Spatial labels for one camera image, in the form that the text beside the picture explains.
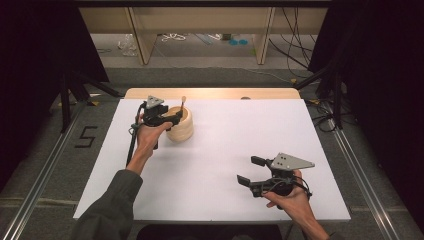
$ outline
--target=hand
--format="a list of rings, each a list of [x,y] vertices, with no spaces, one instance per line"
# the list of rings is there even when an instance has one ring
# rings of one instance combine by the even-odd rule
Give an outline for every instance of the hand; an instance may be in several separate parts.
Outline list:
[[[142,115],[139,116],[138,122],[141,122],[142,117]],[[165,122],[157,127],[141,125],[137,132],[137,149],[128,163],[127,169],[140,175],[147,160],[153,155],[153,148],[158,142],[160,135],[171,127],[171,122]]]
[[[297,176],[297,182],[303,184],[300,170],[294,170],[294,175]],[[329,239],[328,234],[315,219],[308,197],[302,188],[294,186],[293,191],[287,196],[280,196],[274,192],[267,192],[262,196],[270,200],[267,207],[279,205],[310,239]]]

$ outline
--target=gray sleeve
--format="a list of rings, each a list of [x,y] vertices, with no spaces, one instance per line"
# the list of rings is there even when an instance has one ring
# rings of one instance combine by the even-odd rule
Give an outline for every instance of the gray sleeve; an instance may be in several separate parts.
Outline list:
[[[78,219],[70,239],[127,239],[134,219],[133,203],[143,183],[129,170],[120,170],[107,191]]]

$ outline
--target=black curtain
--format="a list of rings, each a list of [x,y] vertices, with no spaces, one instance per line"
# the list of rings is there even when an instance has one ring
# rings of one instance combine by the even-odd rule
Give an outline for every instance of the black curtain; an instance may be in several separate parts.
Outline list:
[[[424,232],[423,3],[375,0],[367,8],[357,50],[342,68],[343,81],[378,163]],[[310,70],[325,66],[335,51],[330,40],[343,29],[341,15],[330,9],[326,16]]]
[[[77,8],[3,1],[0,22],[1,190],[37,140],[63,75],[108,78]]]

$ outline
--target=gray floor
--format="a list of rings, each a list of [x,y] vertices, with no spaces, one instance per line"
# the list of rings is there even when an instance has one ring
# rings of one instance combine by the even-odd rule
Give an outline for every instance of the gray floor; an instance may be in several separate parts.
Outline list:
[[[137,57],[123,56],[117,48],[118,42],[124,40],[123,35],[93,35],[93,40],[99,49],[99,54],[106,67],[114,89],[125,93],[131,87],[143,86],[271,86],[290,87],[292,79],[300,77],[288,71],[288,67],[297,74],[305,76],[299,64],[289,61],[270,45],[264,65],[257,65],[254,50],[249,35],[236,35],[235,39],[248,40],[247,45],[229,45],[226,41],[213,40],[210,45],[202,42],[195,35],[186,35],[185,41],[168,40],[162,42],[158,38],[155,51],[148,65],[141,66]],[[289,45],[281,36],[272,36],[273,42],[287,51]],[[310,36],[302,36],[305,47],[312,49],[314,42]],[[298,49],[292,48],[291,55],[306,64]],[[301,90],[304,99],[314,99],[317,84],[311,84]],[[73,111],[82,109],[74,130],[58,158],[32,214],[26,222],[19,239],[67,239],[75,220],[72,218],[76,205],[82,195],[85,183],[90,176],[97,154],[106,136],[114,110],[119,99],[87,86],[90,93],[100,94],[91,100],[96,106],[77,104]],[[344,111],[349,111],[347,101],[344,101]],[[321,116],[322,110],[317,106],[309,107],[311,118]],[[87,139],[81,139],[84,127],[95,139],[90,148],[75,148],[86,145]],[[401,199],[394,191],[384,170],[377,165],[372,149],[370,149],[360,126],[355,124],[354,117],[343,117],[344,129],[339,132],[324,132],[317,127],[317,134],[333,170],[334,177],[340,188],[346,206],[350,210],[352,220],[347,223],[324,222],[328,232],[341,232],[346,239],[424,239],[424,236],[414,223]],[[331,122],[324,122],[322,128],[330,129]],[[59,100],[51,108],[51,114],[46,116],[44,127],[38,132],[39,141],[35,142],[27,153],[28,158],[21,162],[10,179],[8,185],[0,194],[0,233],[8,229],[8,224],[15,216],[23,199],[30,192],[39,172],[43,169],[46,159],[59,138],[61,129],[61,109]],[[366,180],[370,183],[372,194],[383,206],[397,237],[388,237],[381,222],[370,206],[367,192],[352,171],[352,166],[341,148],[337,134],[344,134],[351,146],[357,164],[362,168]],[[130,235],[135,239],[142,223],[136,222]],[[290,223],[281,223],[282,236],[287,239],[303,239],[300,230],[294,227],[289,231]]]

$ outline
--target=white table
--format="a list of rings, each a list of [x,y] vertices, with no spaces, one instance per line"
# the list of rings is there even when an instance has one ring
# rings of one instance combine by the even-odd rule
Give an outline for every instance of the white table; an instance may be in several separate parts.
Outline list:
[[[143,99],[120,101],[90,179],[75,212],[81,214],[125,168],[131,136],[128,129]],[[165,99],[165,105],[180,100]],[[173,143],[165,133],[143,170],[143,186],[134,203],[135,220],[160,223],[270,223],[290,220],[254,198],[237,175],[264,181],[266,167],[251,156],[273,159],[284,152],[315,163],[303,169],[318,220],[348,221],[350,215],[334,180],[304,101],[301,99],[192,100],[194,135]]]

